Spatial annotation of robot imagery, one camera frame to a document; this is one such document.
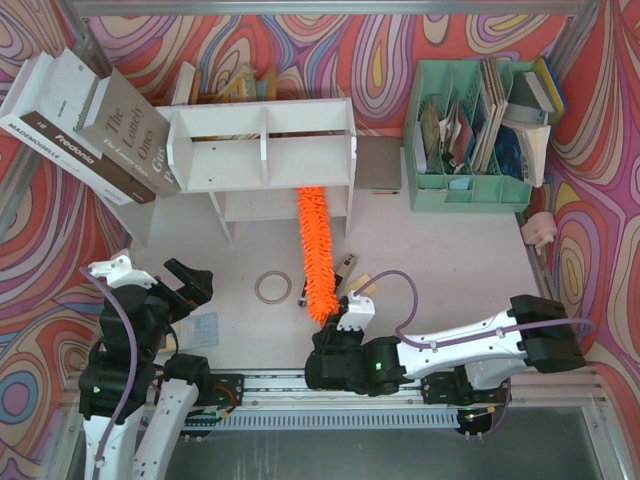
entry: orange feather duster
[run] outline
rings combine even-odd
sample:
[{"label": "orange feather duster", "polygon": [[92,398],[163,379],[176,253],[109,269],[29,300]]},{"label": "orange feather duster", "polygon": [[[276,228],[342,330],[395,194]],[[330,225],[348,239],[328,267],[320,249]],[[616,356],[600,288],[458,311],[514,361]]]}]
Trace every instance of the orange feather duster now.
[{"label": "orange feather duster", "polygon": [[335,277],[331,259],[329,210],[321,187],[299,188],[300,233],[307,275],[309,315],[322,326],[338,313]]}]

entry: psychedelic wallpaper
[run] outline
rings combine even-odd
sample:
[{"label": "psychedelic wallpaper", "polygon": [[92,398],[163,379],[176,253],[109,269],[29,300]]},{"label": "psychedelic wallpaper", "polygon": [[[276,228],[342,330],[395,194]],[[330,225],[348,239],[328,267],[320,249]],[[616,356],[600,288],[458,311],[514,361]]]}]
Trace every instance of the psychedelic wallpaper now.
[{"label": "psychedelic wallpaper", "polygon": [[[73,44],[63,25],[47,1],[0,2],[0,98],[25,59]],[[0,136],[0,178],[19,145]],[[0,479],[41,474],[64,382],[86,358],[102,303],[78,267],[124,240],[92,192],[43,160],[0,245]]]},{"label": "psychedelic wallpaper", "polygon": [[278,68],[278,98],[353,98],[364,133],[402,136],[420,59],[497,53],[532,60],[554,44],[555,16],[322,15],[101,17],[90,25],[140,91],[161,96],[183,61],[219,91],[242,64],[260,77]]},{"label": "psychedelic wallpaper", "polygon": [[[1,99],[24,59],[39,50],[59,53],[72,38],[45,0],[0,0],[0,12]],[[400,136],[419,59],[497,54],[531,60],[549,51],[564,21],[542,15],[153,16],[93,18],[90,26],[149,98],[162,95],[183,60],[203,71],[202,92],[219,90],[244,63],[258,76],[275,64],[279,98],[351,96],[361,132]],[[599,322],[587,340],[589,355],[616,394],[618,411],[631,420],[625,428],[635,445],[638,25],[637,1],[602,0],[582,53],[562,69],[569,113],[555,132],[549,184],[535,198],[537,208],[556,214],[560,232],[550,255],[556,282],[570,313]],[[0,178],[16,150],[15,141],[0,137]],[[0,246],[0,478],[41,472],[48,419],[65,375],[85,358],[100,303],[77,267],[105,258],[124,237],[91,192],[43,162]],[[625,268],[633,262],[635,271]]]},{"label": "psychedelic wallpaper", "polygon": [[567,115],[533,207],[555,215],[548,256],[570,316],[598,325],[587,358],[607,382],[640,472],[640,2],[602,0],[561,68]]}]

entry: robotic arm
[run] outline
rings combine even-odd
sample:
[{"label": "robotic arm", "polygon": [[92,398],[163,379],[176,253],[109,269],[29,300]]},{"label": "robotic arm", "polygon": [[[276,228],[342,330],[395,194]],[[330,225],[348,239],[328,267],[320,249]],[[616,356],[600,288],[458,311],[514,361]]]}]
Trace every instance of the robotic arm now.
[{"label": "robotic arm", "polygon": [[[559,320],[567,318],[561,303],[521,295],[511,299],[511,307],[465,327],[402,340],[381,337],[363,345],[375,308],[370,298],[351,293],[342,299],[340,312],[312,337],[307,386],[376,396],[423,379],[444,387],[444,393],[429,389],[428,403],[470,405],[478,394],[499,388],[527,367],[554,373],[585,365],[571,325]],[[450,368],[453,373],[443,374]]]},{"label": "robotic arm", "polygon": [[172,323],[188,316],[213,295],[211,272],[192,270],[175,259],[164,266],[184,284],[183,287],[173,291],[159,278],[134,268],[126,251],[110,261],[90,265],[92,276],[106,278],[107,284],[113,287],[111,295],[131,322],[136,365],[133,386],[124,408],[115,418],[115,424],[111,424],[126,390],[132,355],[123,321],[106,299],[100,314],[103,336],[91,348],[88,365],[79,380],[80,413],[84,416],[87,446],[87,480],[164,478],[171,452],[191,407],[223,405],[229,401],[239,403],[238,398],[230,399],[224,392],[222,395],[215,392],[215,383],[224,379],[221,375],[211,374],[206,358],[176,353],[165,363],[159,377],[162,386],[157,406],[136,452],[136,436],[147,390],[157,378],[153,361],[161,341]]},{"label": "robotic arm", "polygon": [[[229,379],[212,374],[206,358],[176,353],[164,365],[156,410],[134,455],[147,390],[157,378],[153,361],[161,341],[172,323],[213,295],[211,272],[189,269],[175,259],[165,267],[183,287],[173,291],[159,278],[134,268],[126,251],[90,265],[93,276],[106,278],[113,287],[109,293],[97,282],[105,296],[113,295],[123,307],[135,338],[129,337],[106,299],[100,314],[103,336],[91,348],[79,381],[87,480],[163,479],[192,406],[241,404],[241,393],[231,393],[230,399],[215,392],[216,383]],[[351,293],[340,305],[339,313],[312,337],[314,350],[305,366],[311,389],[390,395],[400,385],[422,379],[430,386],[423,393],[425,402],[470,405],[490,403],[485,401],[492,396],[487,392],[495,392],[506,378],[527,367],[552,373],[585,365],[573,329],[557,321],[566,319],[564,307],[541,298],[514,297],[511,309],[466,327],[428,335],[398,333],[400,338],[381,337],[365,344],[364,330],[375,315],[372,300]],[[135,378],[124,408],[116,414],[129,379],[130,341],[137,357]],[[453,372],[444,371],[451,368]]]}]

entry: white shelf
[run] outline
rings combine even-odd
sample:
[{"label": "white shelf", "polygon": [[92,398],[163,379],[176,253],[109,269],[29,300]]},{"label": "white shelf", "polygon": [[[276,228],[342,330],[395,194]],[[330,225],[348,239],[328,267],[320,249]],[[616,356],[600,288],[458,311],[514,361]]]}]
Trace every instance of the white shelf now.
[{"label": "white shelf", "polygon": [[345,140],[340,136],[271,138],[265,185],[260,140],[193,142],[189,192],[349,185]]},{"label": "white shelf", "polygon": [[193,142],[189,192],[264,188],[260,140]]},{"label": "white shelf", "polygon": [[351,159],[342,135],[271,138],[267,151],[272,188],[349,185]]},{"label": "white shelf", "polygon": [[[229,243],[235,222],[296,218],[300,187],[325,187],[329,215],[345,217],[348,235],[357,159],[351,99],[158,110],[171,122],[167,156],[177,182],[187,194],[209,194]],[[257,138],[240,139],[247,135]],[[229,139],[194,141],[201,137]]]},{"label": "white shelf", "polygon": [[[325,197],[329,216],[347,216],[347,197],[344,187],[328,187]],[[298,218],[298,192],[295,189],[253,190],[215,194],[226,222],[250,220],[286,220]]]}]

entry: green organizer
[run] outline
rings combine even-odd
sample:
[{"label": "green organizer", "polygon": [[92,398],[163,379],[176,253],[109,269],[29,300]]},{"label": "green organizer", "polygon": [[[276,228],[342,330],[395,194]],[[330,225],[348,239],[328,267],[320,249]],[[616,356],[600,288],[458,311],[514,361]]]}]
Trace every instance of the green organizer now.
[{"label": "green organizer", "polygon": [[[530,70],[532,63],[498,61],[498,71],[507,98],[513,86],[513,74]],[[495,154],[492,154],[486,174],[474,174],[465,165],[459,174],[444,173],[438,162],[437,173],[418,174],[416,169],[413,137],[416,121],[429,97],[435,95],[434,107],[439,118],[444,118],[453,95],[472,119],[480,94],[482,73],[476,60],[422,60],[411,90],[409,111],[404,126],[404,154],[409,179],[411,207],[416,212],[522,212],[531,198],[531,185],[508,175],[502,175]],[[453,180],[468,177],[467,190],[450,189]]]}]

